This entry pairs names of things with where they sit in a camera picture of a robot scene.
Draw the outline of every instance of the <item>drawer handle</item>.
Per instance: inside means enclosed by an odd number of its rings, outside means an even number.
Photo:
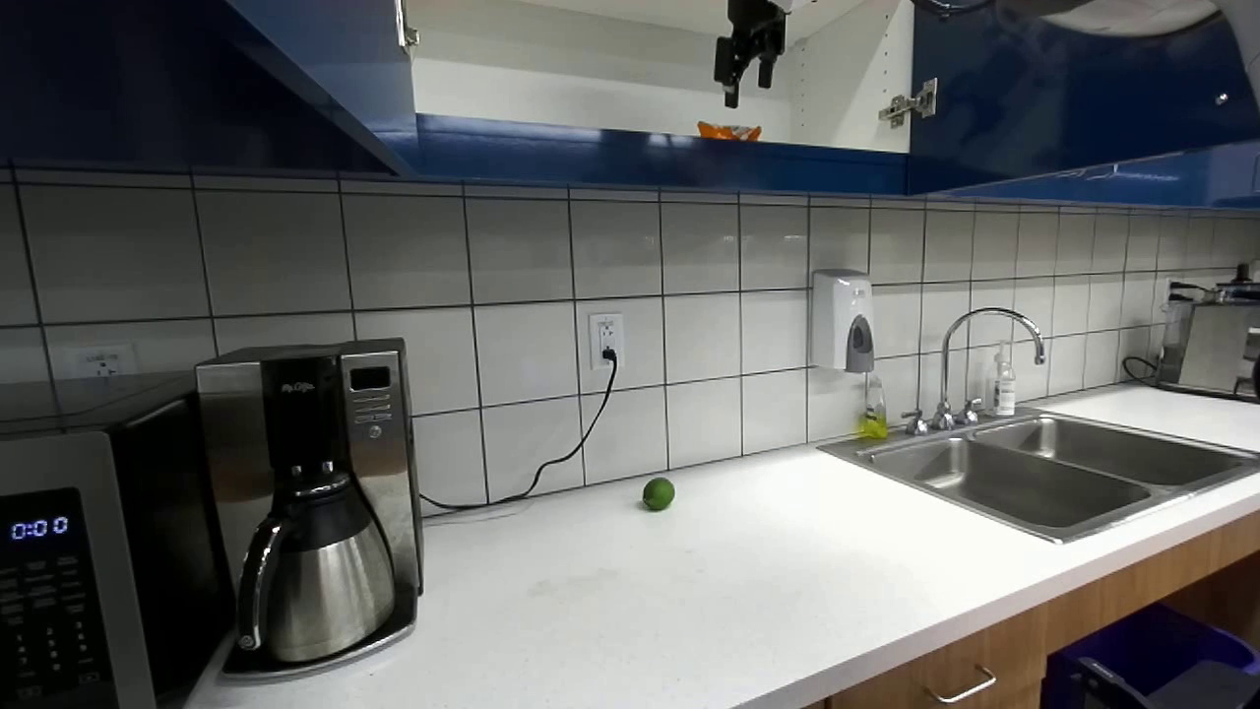
[[[937,706],[962,706],[975,695],[988,695],[996,685],[996,675],[988,675],[984,666],[975,666],[982,683],[962,690],[962,695],[937,695],[937,690],[924,690]]]

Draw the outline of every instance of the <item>green lime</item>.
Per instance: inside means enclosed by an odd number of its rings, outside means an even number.
[[[674,481],[655,476],[655,481],[643,485],[643,507],[644,511],[661,511],[669,503],[674,503]]]

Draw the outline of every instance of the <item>stainless steel sink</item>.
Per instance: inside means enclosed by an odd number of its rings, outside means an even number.
[[[1138,437],[1122,430],[1062,421],[1062,417],[1033,417],[1018,425],[975,430],[972,440],[1024,451],[1046,460],[1066,460],[1098,472],[1115,472],[1138,485],[1163,489],[1194,489],[1231,481],[1255,471],[1260,458],[1206,451],[1167,437]]]
[[[1062,417],[1017,417],[873,451],[829,444],[828,452],[1046,540],[1080,540],[1176,494],[1260,471],[1251,452]]]

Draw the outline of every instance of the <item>electrical outlet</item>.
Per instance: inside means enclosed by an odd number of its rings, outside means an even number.
[[[626,349],[626,321],[622,316],[592,316],[592,367],[594,371],[611,371],[602,350],[613,350],[617,367],[626,371],[631,349]]]
[[[131,349],[81,349],[61,354],[71,377],[123,377],[134,375]]]

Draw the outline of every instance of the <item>white tile backsplash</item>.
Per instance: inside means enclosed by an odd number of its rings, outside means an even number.
[[[740,377],[669,388],[669,471],[740,458]]]
[[[478,408],[478,349],[471,312],[371,312],[358,316],[358,338],[401,338],[409,410],[471,410]]]
[[[740,300],[685,296],[665,300],[665,377],[731,377],[740,375]]]
[[[592,451],[543,489],[849,440],[861,375],[808,367],[812,270],[873,276],[878,377],[900,430],[905,410],[933,410],[942,335],[968,308],[1018,308],[1050,335],[1050,362],[1033,367],[1029,335],[984,316],[954,343],[958,408],[984,393],[1000,349],[1018,400],[1066,393],[1163,343],[1171,282],[1227,282],[1231,259],[1260,255],[1255,216],[1184,208],[233,175],[14,183],[42,207],[35,221],[21,207],[21,221],[0,187],[8,377],[39,388],[46,362],[68,377],[73,350],[97,349],[124,349],[139,371],[185,371],[236,349],[401,335],[421,489],[454,503],[512,498],[580,440],[605,384],[592,316],[626,321],[626,371]],[[77,194],[93,216],[39,194]]]
[[[487,408],[580,393],[572,304],[478,308],[478,350]]]
[[[808,296],[747,293],[745,296],[745,375],[808,367]]]
[[[26,187],[42,322],[206,316],[190,191]]]
[[[580,400],[483,410],[487,498],[518,498],[543,460],[573,451]],[[581,458],[543,471],[537,494],[581,489]]]
[[[572,300],[567,200],[468,200],[471,300]]]
[[[803,444],[803,371],[745,377],[745,452]]]
[[[594,414],[600,400],[581,400],[581,425],[592,425]],[[626,392],[611,400],[581,458],[586,485],[665,471],[665,392]]]
[[[462,199],[346,194],[355,308],[468,304]]]
[[[808,208],[740,208],[740,289],[808,289]]]
[[[737,293],[740,283],[740,212],[718,207],[661,207],[665,293]]]
[[[346,312],[334,194],[201,194],[211,316]]]
[[[657,200],[573,200],[580,300],[661,296]]]
[[[274,316],[274,321],[216,321],[220,354],[240,349],[283,349],[283,343],[346,343],[355,338],[352,316]]]
[[[480,414],[416,417],[416,485],[441,503],[483,503]]]

